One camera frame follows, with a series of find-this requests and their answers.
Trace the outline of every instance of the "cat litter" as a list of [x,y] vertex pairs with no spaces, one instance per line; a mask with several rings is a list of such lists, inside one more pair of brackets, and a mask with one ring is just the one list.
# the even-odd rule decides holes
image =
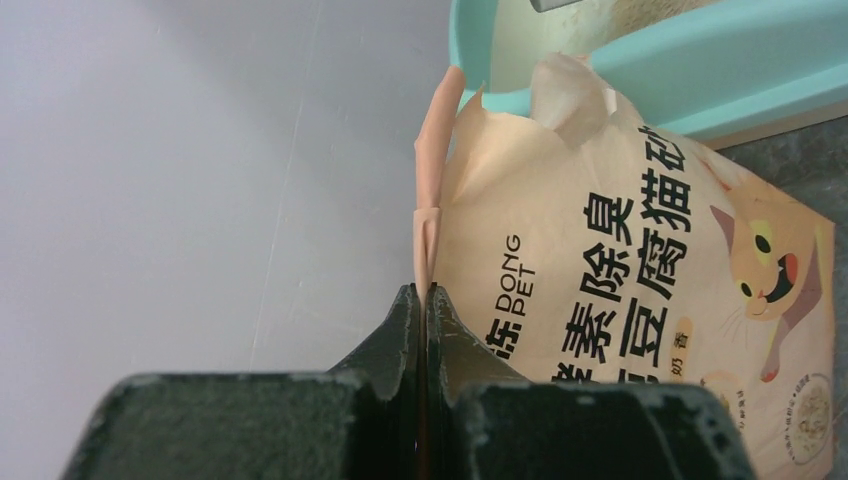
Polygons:
[[549,55],[531,118],[460,112],[434,279],[538,382],[698,384],[762,478],[833,464],[834,225]]

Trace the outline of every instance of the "white wall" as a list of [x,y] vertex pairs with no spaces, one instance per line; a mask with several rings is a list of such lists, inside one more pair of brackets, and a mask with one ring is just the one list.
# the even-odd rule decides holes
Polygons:
[[412,280],[448,0],[0,3],[0,477],[146,371],[325,369]]

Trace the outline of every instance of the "cat eye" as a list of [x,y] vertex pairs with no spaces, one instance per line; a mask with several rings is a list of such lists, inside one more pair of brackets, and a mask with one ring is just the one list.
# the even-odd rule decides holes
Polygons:
[[766,237],[762,235],[757,235],[756,237],[754,237],[754,243],[757,244],[757,249],[759,249],[761,252],[771,252],[771,245],[768,243],[768,240],[766,240]]

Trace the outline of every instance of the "teal litter box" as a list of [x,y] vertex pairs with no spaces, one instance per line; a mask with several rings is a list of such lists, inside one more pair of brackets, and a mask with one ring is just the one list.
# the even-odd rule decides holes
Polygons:
[[[463,105],[489,84],[496,12],[497,0],[453,0],[450,57],[468,78]],[[648,123],[713,148],[848,114],[848,0],[723,0],[591,55]],[[483,106],[527,116],[530,91],[484,91]]]

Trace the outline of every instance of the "cartoon cat illustration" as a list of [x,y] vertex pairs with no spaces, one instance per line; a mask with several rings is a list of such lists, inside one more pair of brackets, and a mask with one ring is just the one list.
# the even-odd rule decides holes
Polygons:
[[[833,225],[753,174],[738,185],[724,183],[705,162],[730,200],[734,215],[710,207],[724,232],[730,269],[745,297],[745,314],[756,321],[779,319],[763,382],[780,370],[783,340],[824,297],[832,298]],[[825,309],[832,321],[832,306]]]

